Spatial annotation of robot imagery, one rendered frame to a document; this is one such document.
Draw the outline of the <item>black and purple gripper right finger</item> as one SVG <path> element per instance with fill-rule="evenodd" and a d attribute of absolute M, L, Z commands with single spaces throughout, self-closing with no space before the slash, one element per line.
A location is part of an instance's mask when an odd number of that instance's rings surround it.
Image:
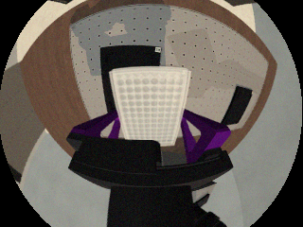
<path fill-rule="evenodd" d="M 201 132 L 197 143 L 190 132 L 187 121 Z M 220 148 L 231 134 L 231 130 L 224 124 L 186 109 L 181 121 L 181 130 L 188 164 L 196 162 L 206 150 Z"/>

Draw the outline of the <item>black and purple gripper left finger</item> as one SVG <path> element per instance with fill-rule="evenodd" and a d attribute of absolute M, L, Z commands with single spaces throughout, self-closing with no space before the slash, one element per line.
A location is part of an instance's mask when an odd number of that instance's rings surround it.
<path fill-rule="evenodd" d="M 115 122 L 108 138 L 118 139 L 120 122 L 118 119 L 118 114 L 116 109 L 107 114 L 104 114 L 102 116 L 81 123 L 78 126 L 75 126 L 71 132 L 80 133 L 87 136 L 100 137 L 100 133 L 114 120 Z"/>

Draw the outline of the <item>white well plate lid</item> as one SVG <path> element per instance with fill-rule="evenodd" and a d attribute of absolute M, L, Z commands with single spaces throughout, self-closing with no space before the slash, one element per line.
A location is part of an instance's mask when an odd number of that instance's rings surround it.
<path fill-rule="evenodd" d="M 191 71 L 141 67 L 109 72 L 125 139 L 174 146 L 187 102 Z"/>

